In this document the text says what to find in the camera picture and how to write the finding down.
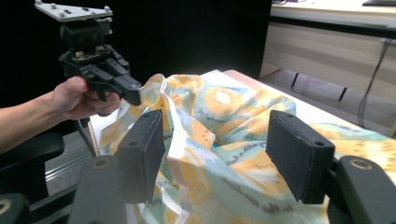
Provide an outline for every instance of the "crumpled fabric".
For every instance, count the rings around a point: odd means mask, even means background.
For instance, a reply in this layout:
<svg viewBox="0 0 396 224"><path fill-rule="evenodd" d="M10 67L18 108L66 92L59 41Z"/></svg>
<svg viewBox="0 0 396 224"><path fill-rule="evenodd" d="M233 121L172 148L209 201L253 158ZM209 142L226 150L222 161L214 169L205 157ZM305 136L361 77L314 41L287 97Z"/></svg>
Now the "crumpled fabric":
<svg viewBox="0 0 396 224"><path fill-rule="evenodd" d="M105 153L114 154L142 114L163 112L166 152L152 202L135 206L139 223L328 223L326 203L296 202L265 153L270 111L295 114L292 99L194 75L155 75L140 94L142 104L123 102L100 138ZM396 148L394 140L342 124L311 126L335 143L336 157L370 159L375 152L376 161L389 160L380 165L395 172L396 156L386 151Z"/></svg>

